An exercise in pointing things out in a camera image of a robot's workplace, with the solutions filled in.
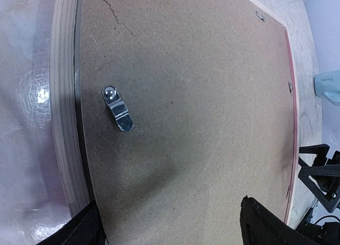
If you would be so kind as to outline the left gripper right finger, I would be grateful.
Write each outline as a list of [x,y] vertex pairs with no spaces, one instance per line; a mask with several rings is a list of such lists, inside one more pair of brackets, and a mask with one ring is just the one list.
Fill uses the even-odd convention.
[[329,244],[322,226],[303,222],[293,229],[248,196],[241,202],[240,227],[243,244]]

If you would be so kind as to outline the brown backing board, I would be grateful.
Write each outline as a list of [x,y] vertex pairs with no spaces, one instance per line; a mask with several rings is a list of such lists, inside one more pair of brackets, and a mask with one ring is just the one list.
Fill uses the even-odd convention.
[[[240,205],[280,219],[293,145],[285,30],[249,0],[83,0],[81,104],[110,244],[241,244]],[[121,94],[116,126],[102,96]]]

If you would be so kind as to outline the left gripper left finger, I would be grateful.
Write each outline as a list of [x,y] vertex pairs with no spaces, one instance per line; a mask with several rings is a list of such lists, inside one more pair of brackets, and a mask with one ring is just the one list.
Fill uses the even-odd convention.
[[106,244],[106,235],[96,202],[89,203],[61,229],[38,244]]

